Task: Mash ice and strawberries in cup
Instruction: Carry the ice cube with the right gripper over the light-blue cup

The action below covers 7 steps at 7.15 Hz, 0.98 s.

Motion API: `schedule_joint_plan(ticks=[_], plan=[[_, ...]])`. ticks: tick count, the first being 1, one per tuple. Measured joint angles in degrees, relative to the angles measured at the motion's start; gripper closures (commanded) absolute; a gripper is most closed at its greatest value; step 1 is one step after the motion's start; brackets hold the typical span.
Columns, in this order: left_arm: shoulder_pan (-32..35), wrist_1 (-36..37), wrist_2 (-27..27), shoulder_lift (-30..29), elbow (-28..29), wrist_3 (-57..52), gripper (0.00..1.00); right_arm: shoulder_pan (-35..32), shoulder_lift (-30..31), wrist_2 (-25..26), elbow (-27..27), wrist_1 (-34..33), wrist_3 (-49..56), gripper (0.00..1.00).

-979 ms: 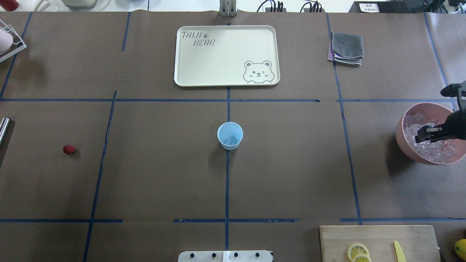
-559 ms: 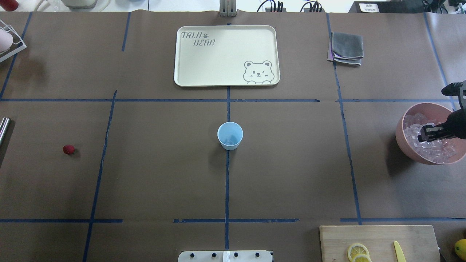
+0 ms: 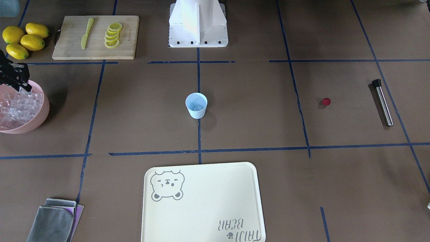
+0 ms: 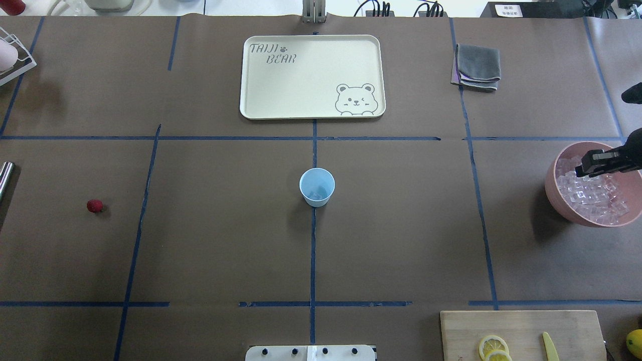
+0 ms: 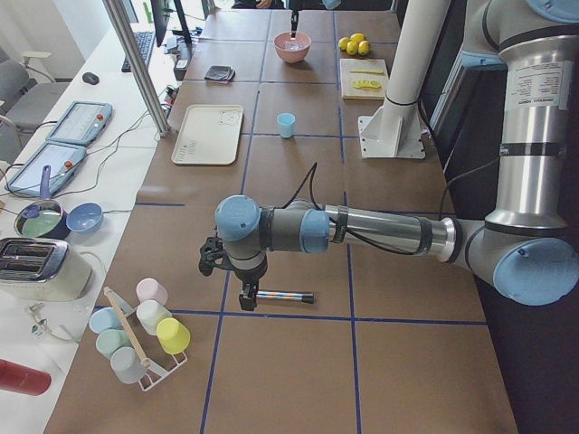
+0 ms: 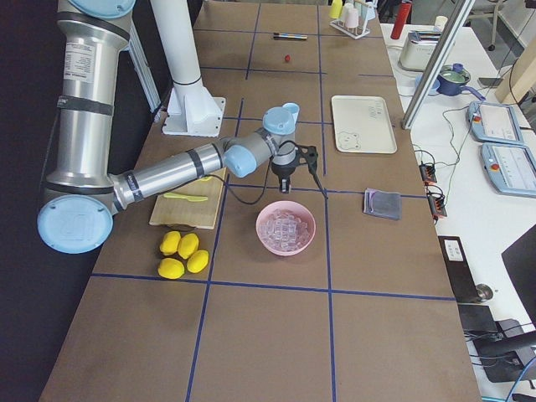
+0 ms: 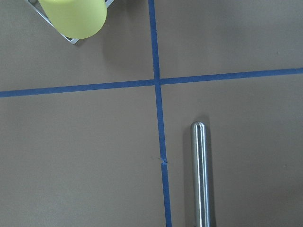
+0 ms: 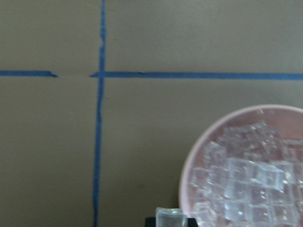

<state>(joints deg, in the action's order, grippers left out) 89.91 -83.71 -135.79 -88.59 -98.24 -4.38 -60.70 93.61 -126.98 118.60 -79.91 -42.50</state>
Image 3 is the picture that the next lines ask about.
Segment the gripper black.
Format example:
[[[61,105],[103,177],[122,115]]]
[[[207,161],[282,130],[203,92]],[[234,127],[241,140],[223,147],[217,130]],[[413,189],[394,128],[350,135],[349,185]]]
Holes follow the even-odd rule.
[[[13,63],[0,51],[0,84],[12,88],[20,88],[23,92],[31,92],[28,83],[30,74],[26,63]]]

